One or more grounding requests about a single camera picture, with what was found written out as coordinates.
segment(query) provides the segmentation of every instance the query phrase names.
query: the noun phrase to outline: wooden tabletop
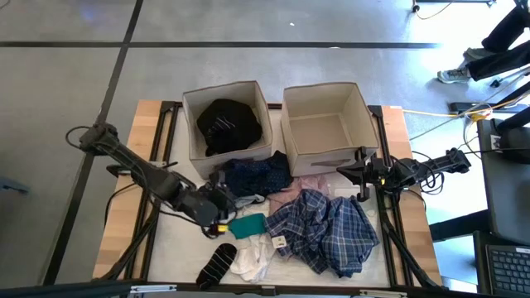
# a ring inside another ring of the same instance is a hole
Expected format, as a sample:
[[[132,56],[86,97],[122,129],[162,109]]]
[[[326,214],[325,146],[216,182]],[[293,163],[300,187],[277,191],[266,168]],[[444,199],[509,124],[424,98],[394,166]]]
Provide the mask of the wooden tabletop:
[[[127,146],[146,160],[149,160],[151,155],[161,106],[162,101],[141,100],[138,103],[136,115],[132,122]],[[399,107],[383,106],[383,119],[390,154],[397,158],[412,157],[402,109]],[[167,129],[163,129],[161,134],[161,139],[166,140]],[[159,151],[162,151],[164,148],[163,144],[158,148]],[[157,160],[160,160],[162,155],[163,152],[157,154]],[[127,176],[118,178],[116,190],[131,182],[130,177]],[[108,222],[99,248],[93,277],[99,277],[106,273],[131,242],[141,195],[142,190],[136,186],[124,191],[113,200],[108,213]],[[414,195],[405,192],[401,195],[400,208],[403,229],[409,250],[429,277],[434,282],[441,284],[441,277],[436,263],[436,256],[423,203]],[[144,249],[142,245],[135,260],[132,272],[133,278],[140,277]],[[401,261],[398,250],[395,247],[393,249],[393,257],[396,265],[398,284],[404,285]]]

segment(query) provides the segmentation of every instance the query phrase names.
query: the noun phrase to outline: blue plaid shirt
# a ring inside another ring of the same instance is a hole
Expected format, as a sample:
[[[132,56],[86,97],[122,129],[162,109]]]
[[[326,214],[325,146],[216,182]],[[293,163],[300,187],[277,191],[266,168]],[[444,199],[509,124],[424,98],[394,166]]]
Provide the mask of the blue plaid shirt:
[[[339,277],[352,277],[379,240],[356,199],[328,200],[316,190],[302,190],[265,220],[271,237],[284,236],[282,256],[295,255],[321,274],[331,267]]]

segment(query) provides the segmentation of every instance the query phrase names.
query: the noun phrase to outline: teal cloth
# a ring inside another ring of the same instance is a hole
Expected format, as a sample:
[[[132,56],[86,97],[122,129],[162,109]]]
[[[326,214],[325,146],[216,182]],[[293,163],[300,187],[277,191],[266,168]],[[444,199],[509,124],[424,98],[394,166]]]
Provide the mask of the teal cloth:
[[[265,215],[261,213],[243,216],[240,219],[234,219],[229,224],[229,230],[236,239],[243,239],[248,236],[266,233],[264,221]]]

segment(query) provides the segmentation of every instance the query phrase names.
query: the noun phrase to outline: fabric storage bin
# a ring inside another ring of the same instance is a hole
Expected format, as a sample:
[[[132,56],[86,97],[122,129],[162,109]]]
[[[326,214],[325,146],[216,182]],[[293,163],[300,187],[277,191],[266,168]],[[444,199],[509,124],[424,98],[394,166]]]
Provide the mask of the fabric storage bin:
[[[292,176],[335,171],[353,164],[359,147],[365,146],[371,155],[379,146],[355,83],[285,89],[282,131]]]
[[[261,138],[248,149],[206,156],[206,141],[197,127],[197,118],[216,99],[232,99],[250,106],[262,127]],[[271,120],[268,114],[267,101],[263,97],[258,82],[235,82],[185,92],[182,105],[190,134],[190,161],[201,178],[208,179],[208,176],[215,171],[217,166],[221,166],[231,159],[261,160],[271,156]]]

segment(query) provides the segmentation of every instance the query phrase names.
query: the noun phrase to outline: black sock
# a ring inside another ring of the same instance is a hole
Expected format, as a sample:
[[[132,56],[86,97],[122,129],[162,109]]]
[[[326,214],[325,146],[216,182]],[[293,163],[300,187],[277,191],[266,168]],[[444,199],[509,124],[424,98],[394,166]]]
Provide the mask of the black sock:
[[[221,278],[234,261],[237,248],[230,243],[223,243],[215,250],[214,255],[199,273],[195,283],[201,290],[217,286]]]

